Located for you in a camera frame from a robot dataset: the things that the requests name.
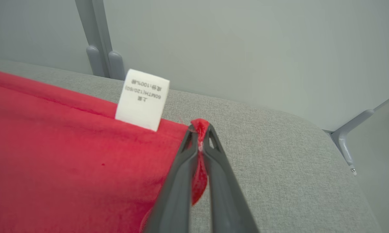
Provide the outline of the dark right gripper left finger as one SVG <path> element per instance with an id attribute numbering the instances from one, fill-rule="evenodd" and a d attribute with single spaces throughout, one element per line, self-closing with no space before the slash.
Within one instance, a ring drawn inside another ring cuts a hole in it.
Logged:
<path id="1" fill-rule="evenodd" d="M 190 125 L 164 185 L 147 218 L 144 233 L 188 233 L 192 181 L 198 166 L 198 133 Z"/>

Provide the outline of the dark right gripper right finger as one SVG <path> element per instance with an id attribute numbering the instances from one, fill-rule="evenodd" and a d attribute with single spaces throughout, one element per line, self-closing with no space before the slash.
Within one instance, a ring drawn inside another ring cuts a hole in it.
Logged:
<path id="1" fill-rule="evenodd" d="M 212 125 L 203 140 L 209 177 L 213 233 L 258 233 L 259 229 Z"/>

